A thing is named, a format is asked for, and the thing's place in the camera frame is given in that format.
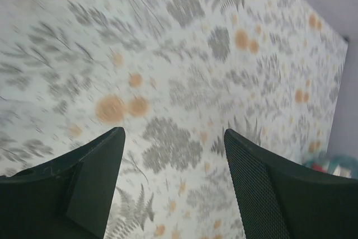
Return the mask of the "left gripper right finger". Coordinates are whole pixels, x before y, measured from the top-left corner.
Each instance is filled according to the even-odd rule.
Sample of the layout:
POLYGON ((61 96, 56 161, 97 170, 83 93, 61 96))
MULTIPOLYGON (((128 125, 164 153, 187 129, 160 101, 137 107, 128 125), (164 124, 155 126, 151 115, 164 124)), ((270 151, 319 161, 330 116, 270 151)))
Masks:
POLYGON ((357 237, 357 180, 299 165, 232 129, 224 145, 247 238, 357 237))

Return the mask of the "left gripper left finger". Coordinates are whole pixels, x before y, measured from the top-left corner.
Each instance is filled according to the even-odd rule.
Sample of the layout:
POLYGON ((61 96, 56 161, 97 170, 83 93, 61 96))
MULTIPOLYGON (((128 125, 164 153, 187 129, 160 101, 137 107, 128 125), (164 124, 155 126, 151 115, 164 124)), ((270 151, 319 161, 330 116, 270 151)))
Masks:
POLYGON ((1 238, 103 238, 125 130, 17 174, 1 176, 1 238))

